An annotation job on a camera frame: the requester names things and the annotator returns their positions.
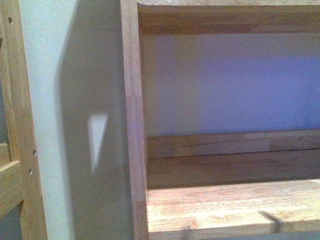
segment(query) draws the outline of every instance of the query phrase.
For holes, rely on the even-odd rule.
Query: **wooden plank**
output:
[[[0,167],[10,163],[10,153],[7,143],[0,143]]]
[[[138,6],[135,0],[121,0],[121,20],[133,232],[135,240],[147,240],[146,137]]]
[[[21,164],[12,161],[0,167],[0,219],[23,199]]]
[[[0,2],[0,78],[11,158],[20,161],[24,189],[21,228],[24,240],[46,240],[34,123],[18,0]]]
[[[145,6],[304,6],[319,0],[137,0]]]
[[[182,157],[320,149],[320,130],[148,137],[148,157]]]
[[[140,0],[139,11],[144,35],[320,31],[320,0]]]
[[[320,179],[320,149],[149,159],[148,189]]]
[[[320,180],[149,190],[149,239],[318,231],[319,206]]]

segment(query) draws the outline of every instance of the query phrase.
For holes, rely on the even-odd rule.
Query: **wood grain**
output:
[[[149,158],[307,149],[320,149],[320,130],[148,137]]]
[[[21,164],[12,161],[0,167],[0,219],[24,199]]]
[[[140,0],[144,35],[318,33],[320,0]]]
[[[0,78],[10,155],[20,161],[24,189],[24,240],[46,240],[47,229],[18,0],[0,1]]]
[[[8,144],[0,143],[0,167],[11,161]]]
[[[146,6],[294,6],[319,5],[319,0],[137,0]]]
[[[149,190],[150,240],[320,230],[320,180]],[[264,212],[280,219],[278,224]]]
[[[320,179],[320,150],[149,159],[148,189]]]
[[[121,21],[133,233],[135,240],[147,240],[147,154],[135,0],[121,0]]]

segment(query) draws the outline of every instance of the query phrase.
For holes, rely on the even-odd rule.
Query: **wooden side panel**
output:
[[[47,230],[29,82],[18,0],[0,2],[3,42],[0,51],[0,78],[8,126],[10,153],[20,161],[24,201],[21,227],[24,240],[46,240]]]
[[[11,161],[8,144],[0,143],[0,167]]]
[[[121,19],[134,239],[147,240],[147,159],[136,0],[121,0]]]
[[[320,149],[320,130],[148,137],[149,158]]]
[[[0,219],[24,197],[20,162],[12,161],[0,167]]]

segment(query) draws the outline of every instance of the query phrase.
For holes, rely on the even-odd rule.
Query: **light patch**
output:
[[[99,158],[108,122],[107,114],[93,114],[88,119],[90,158],[92,174],[98,168]]]

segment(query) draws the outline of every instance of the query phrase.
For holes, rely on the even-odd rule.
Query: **wooden frame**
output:
[[[193,193],[205,194],[200,188],[179,188],[174,189],[152,189],[148,191],[147,167],[150,168],[156,163],[172,163],[172,158],[180,157],[177,161],[180,163],[189,156],[201,156],[205,154],[231,154],[231,153],[254,153],[259,158],[268,156],[277,156],[281,161],[290,161],[295,154],[301,154],[313,158],[311,166],[314,166],[314,160],[320,158],[319,148],[319,130],[308,131],[286,131],[286,132],[269,132],[269,133],[241,133],[220,135],[197,135],[197,136],[164,136],[149,137],[149,157],[155,158],[155,162],[148,164],[146,150],[146,135],[144,131],[144,107],[143,107],[143,90],[142,90],[142,35],[169,35],[169,34],[214,34],[214,33],[319,33],[320,32],[320,0],[247,0],[247,1],[224,1],[224,0],[121,0],[121,18],[122,18],[122,41],[123,41],[123,63],[124,63],[124,80],[125,80],[125,100],[127,116],[127,136],[128,136],[128,153],[130,166],[130,184],[132,197],[132,214],[135,240],[165,240],[180,239],[184,234],[190,239],[204,239],[214,237],[231,237],[247,236],[253,234],[265,233],[285,233],[295,231],[315,231],[320,229],[320,215],[315,207],[318,204],[318,194],[315,189],[319,189],[319,180],[301,180],[299,182],[276,182],[276,183],[257,183],[257,185],[244,184],[232,185],[229,189],[238,189],[237,191],[271,191],[273,188],[281,189],[286,194],[296,184],[299,186],[292,196],[301,200],[307,210],[303,212],[302,205],[288,204],[286,207],[292,211],[277,213],[270,216],[260,214],[239,215],[235,216],[225,213],[224,221],[213,230],[202,228],[203,219],[199,217],[182,217],[178,218],[183,224],[188,221],[185,228],[182,225],[174,224],[173,221],[176,213],[168,211],[171,215],[162,215],[168,208],[167,205],[173,204],[170,197],[192,195]],[[253,146],[252,141],[243,145],[243,140],[250,135],[259,146]],[[227,142],[219,146],[219,138],[227,138]],[[240,147],[222,150],[225,146],[231,146],[235,142]],[[224,194],[226,188],[213,186],[208,191],[217,191]],[[311,195],[312,201],[303,201],[305,194]],[[249,201],[256,202],[261,199],[252,196]],[[182,201],[175,206],[177,209],[193,210],[198,208],[197,202]],[[228,205],[228,201],[221,200],[221,204]],[[275,205],[281,205],[281,200],[276,200]],[[228,211],[234,211],[233,206],[229,206]],[[279,227],[284,221],[285,227]]]
[[[8,159],[6,162],[0,160],[0,218],[20,202],[23,239],[46,240],[48,237],[18,0],[0,0],[0,39],[0,78],[11,158],[11,162]]]

